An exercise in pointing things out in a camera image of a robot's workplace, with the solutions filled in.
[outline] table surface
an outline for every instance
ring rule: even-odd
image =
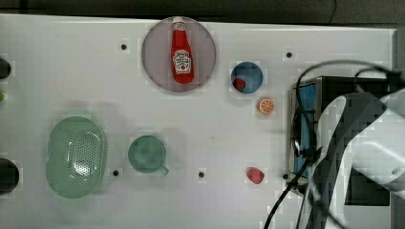
[[[262,227],[286,187],[288,89],[299,73],[332,59],[393,64],[394,30],[202,23],[216,43],[216,67],[205,85],[176,94],[142,67],[143,38],[157,22],[0,15],[0,56],[12,64],[11,76],[0,81],[7,95],[0,103],[0,156],[22,172],[17,189],[0,197],[1,228]],[[230,85],[242,61],[264,73],[255,94]],[[309,77],[352,76],[360,68],[330,66]],[[261,96],[273,99],[273,114],[258,114]],[[90,117],[108,141],[104,177],[81,199],[59,197],[45,178],[49,134],[70,115]],[[166,144],[166,177],[139,174],[127,159],[131,142],[148,134]],[[246,180],[249,166],[265,172],[262,184]],[[289,194],[272,224],[293,227],[300,204]]]

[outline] hole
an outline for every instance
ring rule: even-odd
[[[391,172],[393,175],[397,175],[401,169],[399,168],[394,168],[393,171]]]

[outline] red object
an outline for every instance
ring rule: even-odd
[[[246,87],[246,82],[240,78],[233,80],[233,87],[238,91],[243,90]]]
[[[265,178],[265,174],[256,168],[250,168],[246,174],[247,177],[255,184],[260,184]]]
[[[173,19],[173,41],[171,66],[176,82],[188,84],[194,79],[193,55],[187,41],[184,22],[181,17]]]

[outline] plate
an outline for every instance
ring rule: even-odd
[[[199,22],[183,17],[187,39],[193,54],[194,79],[180,84],[173,78],[170,59],[173,35],[173,17],[155,25],[146,35],[142,45],[142,63],[156,84],[171,92],[187,92],[200,87],[211,75],[216,61],[214,40]]]
[[[234,80],[242,79],[245,82],[245,88],[235,89],[243,94],[252,94],[262,86],[263,73],[260,67],[256,64],[251,62],[242,62],[233,69],[230,79],[234,88]]]

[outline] green mug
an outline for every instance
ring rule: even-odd
[[[128,159],[137,171],[150,174],[161,170],[166,176],[169,170],[164,166],[166,149],[157,137],[144,135],[137,138],[129,148]]]

